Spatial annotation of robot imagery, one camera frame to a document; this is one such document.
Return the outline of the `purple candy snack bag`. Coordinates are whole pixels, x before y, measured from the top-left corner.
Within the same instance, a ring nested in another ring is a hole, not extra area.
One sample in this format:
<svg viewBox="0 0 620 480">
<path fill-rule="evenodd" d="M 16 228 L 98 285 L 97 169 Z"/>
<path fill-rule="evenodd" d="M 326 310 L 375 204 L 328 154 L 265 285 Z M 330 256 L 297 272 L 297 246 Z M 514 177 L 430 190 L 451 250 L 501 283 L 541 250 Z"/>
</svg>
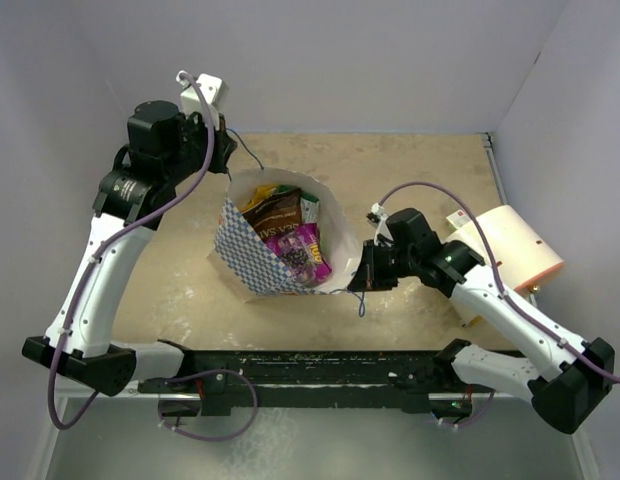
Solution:
<svg viewBox="0 0 620 480">
<path fill-rule="evenodd" d="M 302 224 L 288 233 L 273 236 L 266 245 L 292 272 L 295 281 L 305 287 L 323 283 L 332 273 L 320 248 L 316 223 Z"/>
</svg>

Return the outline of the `brown sea salt chips bag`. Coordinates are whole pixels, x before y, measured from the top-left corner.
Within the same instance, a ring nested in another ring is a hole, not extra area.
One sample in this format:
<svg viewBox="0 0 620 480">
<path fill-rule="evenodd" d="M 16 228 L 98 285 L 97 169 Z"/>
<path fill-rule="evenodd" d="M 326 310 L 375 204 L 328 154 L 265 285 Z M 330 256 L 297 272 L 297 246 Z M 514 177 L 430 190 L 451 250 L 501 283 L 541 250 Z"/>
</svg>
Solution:
<svg viewBox="0 0 620 480">
<path fill-rule="evenodd" d="M 243 217 L 262 241 L 302 224 L 300 188 L 277 192 L 245 210 Z"/>
</svg>

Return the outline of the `blue checkered paper bag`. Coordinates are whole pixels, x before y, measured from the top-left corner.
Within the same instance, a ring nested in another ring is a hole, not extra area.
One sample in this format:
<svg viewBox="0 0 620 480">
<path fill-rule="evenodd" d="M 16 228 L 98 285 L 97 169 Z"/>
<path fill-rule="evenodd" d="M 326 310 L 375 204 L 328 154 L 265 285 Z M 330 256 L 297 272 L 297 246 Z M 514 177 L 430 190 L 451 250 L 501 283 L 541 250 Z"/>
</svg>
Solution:
<svg viewBox="0 0 620 480">
<path fill-rule="evenodd" d="M 320 200 L 320 248 L 332 268 L 321 284 L 305 287 L 262 241 L 243 212 L 270 195 L 300 188 Z M 290 169 L 260 166 L 231 175 L 226 191 L 214 249 L 209 261 L 226 281 L 250 301 L 282 295 L 346 293 L 359 265 L 360 243 L 332 191 L 317 179 Z"/>
</svg>

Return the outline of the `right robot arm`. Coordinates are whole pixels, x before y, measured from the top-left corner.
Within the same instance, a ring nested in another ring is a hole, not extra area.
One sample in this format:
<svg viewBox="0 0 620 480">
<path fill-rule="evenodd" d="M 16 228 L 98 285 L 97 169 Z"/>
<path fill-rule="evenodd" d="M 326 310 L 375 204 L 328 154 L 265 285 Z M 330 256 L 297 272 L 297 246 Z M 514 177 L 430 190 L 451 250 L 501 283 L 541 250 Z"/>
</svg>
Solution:
<svg viewBox="0 0 620 480">
<path fill-rule="evenodd" d="M 388 291 L 400 279 L 416 277 L 482 317 L 521 354 L 455 340 L 435 357 L 434 376 L 442 389 L 472 384 L 506 393 L 531 404 L 565 434 L 576 432 L 611 392 L 615 351 L 607 341 L 587 341 L 550 319 L 507 287 L 470 245 L 441 241 L 422 212 L 406 208 L 388 215 L 375 204 L 367 218 L 376 232 L 363 244 L 350 290 Z"/>
</svg>

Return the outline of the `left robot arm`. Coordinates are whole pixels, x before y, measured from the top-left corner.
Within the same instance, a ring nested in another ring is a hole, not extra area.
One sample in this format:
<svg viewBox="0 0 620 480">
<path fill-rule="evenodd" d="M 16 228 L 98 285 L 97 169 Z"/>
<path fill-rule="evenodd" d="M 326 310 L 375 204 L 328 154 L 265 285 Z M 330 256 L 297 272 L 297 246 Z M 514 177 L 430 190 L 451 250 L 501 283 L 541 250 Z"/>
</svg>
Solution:
<svg viewBox="0 0 620 480">
<path fill-rule="evenodd" d="M 207 102 L 138 105 L 127 120 L 127 143 L 100 181 L 88 243 L 71 288 L 53 323 L 25 340 L 22 354 L 49 370 L 48 390 L 59 376 L 107 396 L 131 381 L 161 378 L 174 392 L 192 387 L 194 365 L 168 341 L 114 342 L 114 319 L 135 265 L 176 189 L 191 175 L 224 173 L 236 148 L 223 116 Z"/>
</svg>

